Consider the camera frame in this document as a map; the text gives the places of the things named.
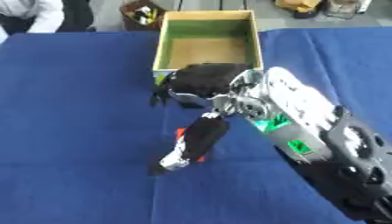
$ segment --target cardboard box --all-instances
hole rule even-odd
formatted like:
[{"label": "cardboard box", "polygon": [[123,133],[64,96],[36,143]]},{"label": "cardboard box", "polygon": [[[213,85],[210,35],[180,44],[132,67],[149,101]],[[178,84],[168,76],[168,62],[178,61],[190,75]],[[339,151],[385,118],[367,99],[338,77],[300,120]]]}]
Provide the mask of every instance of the cardboard box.
[{"label": "cardboard box", "polygon": [[166,12],[153,66],[156,83],[198,63],[247,63],[263,69],[253,11]]}]

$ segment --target blue tablecloth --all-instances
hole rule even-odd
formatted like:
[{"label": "blue tablecloth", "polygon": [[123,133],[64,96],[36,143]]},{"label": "blue tablecloth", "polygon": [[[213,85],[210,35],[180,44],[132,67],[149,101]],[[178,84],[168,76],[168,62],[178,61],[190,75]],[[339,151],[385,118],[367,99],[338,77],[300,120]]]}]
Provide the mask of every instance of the blue tablecloth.
[{"label": "blue tablecloth", "polygon": [[[392,30],[260,34],[290,69],[392,136]],[[349,224],[240,117],[196,164],[146,164],[202,110],[150,108],[153,32],[17,35],[0,46],[0,223]]]}]

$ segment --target robotic hand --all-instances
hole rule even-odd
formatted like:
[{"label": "robotic hand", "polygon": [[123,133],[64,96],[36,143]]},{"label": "robotic hand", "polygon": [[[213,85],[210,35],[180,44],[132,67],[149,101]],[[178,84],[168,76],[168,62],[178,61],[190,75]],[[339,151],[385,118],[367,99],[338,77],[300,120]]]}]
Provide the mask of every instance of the robotic hand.
[{"label": "robotic hand", "polygon": [[212,108],[159,160],[157,174],[197,161],[228,130],[224,118],[237,113],[270,138],[291,167],[347,217],[392,221],[390,145],[287,70],[192,65],[169,75],[154,97]]}]

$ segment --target green part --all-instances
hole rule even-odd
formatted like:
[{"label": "green part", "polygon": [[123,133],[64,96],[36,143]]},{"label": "green part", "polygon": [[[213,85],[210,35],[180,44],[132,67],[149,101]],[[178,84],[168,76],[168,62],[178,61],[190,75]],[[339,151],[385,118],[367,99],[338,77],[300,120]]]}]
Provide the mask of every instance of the green part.
[{"label": "green part", "polygon": [[251,20],[172,20],[168,21],[162,59],[158,69],[167,69],[172,57],[173,39],[242,38],[246,44],[246,63],[257,67]]},{"label": "green part", "polygon": [[278,114],[270,120],[260,120],[255,122],[255,126],[264,133],[277,130],[289,124],[291,124],[291,121],[283,114]]},{"label": "green part", "polygon": [[159,85],[161,81],[166,77],[163,73],[160,73],[156,78],[155,78],[155,84]]},{"label": "green part", "polygon": [[304,142],[302,142],[300,140],[291,140],[287,143],[287,145],[289,145],[289,147],[293,151],[295,151],[297,154],[300,154],[300,155],[313,151]]},{"label": "green part", "polygon": [[285,125],[291,124],[291,121],[283,114],[278,114],[271,120],[269,120],[269,123],[267,127],[265,128],[265,132],[270,132],[272,130],[277,130],[279,128],[282,128]]}]

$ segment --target floor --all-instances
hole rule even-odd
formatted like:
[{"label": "floor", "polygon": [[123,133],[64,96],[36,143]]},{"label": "floor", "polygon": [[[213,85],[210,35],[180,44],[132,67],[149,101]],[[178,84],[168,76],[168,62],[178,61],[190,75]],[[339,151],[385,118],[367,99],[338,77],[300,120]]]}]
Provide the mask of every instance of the floor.
[{"label": "floor", "polygon": [[[120,5],[132,0],[91,0],[98,31],[113,32],[123,29]],[[151,0],[168,11],[179,9],[181,0]],[[222,0],[223,10],[244,8],[242,0]],[[277,8],[271,0],[246,0],[247,8],[255,11],[259,31],[278,28],[318,28],[350,26],[392,26],[392,0],[375,0],[363,15],[345,20],[327,17],[323,13],[312,19],[295,19],[291,13]],[[182,0],[182,11],[218,10],[220,0]]]}]

